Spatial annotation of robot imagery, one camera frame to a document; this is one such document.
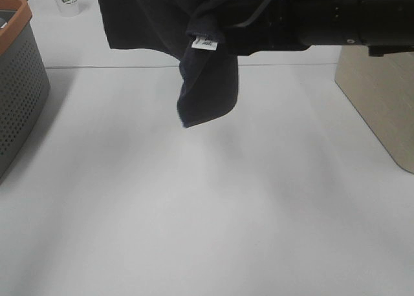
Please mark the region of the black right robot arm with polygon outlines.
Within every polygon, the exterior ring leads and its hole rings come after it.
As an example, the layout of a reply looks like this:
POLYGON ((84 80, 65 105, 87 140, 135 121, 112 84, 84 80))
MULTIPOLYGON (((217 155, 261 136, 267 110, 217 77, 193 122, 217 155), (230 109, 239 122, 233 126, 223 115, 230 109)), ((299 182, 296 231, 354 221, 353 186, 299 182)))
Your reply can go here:
POLYGON ((235 0, 217 12, 229 53, 366 46, 382 57, 413 51, 413 0, 235 0))

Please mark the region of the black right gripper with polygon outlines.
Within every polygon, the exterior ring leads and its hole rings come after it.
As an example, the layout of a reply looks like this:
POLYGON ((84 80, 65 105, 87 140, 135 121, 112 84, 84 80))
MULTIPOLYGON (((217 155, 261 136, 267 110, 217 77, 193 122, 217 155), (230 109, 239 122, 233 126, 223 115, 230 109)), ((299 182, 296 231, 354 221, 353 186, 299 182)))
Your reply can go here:
POLYGON ((221 8, 228 52, 304 51, 312 46, 360 44, 360 0, 236 0, 221 8))

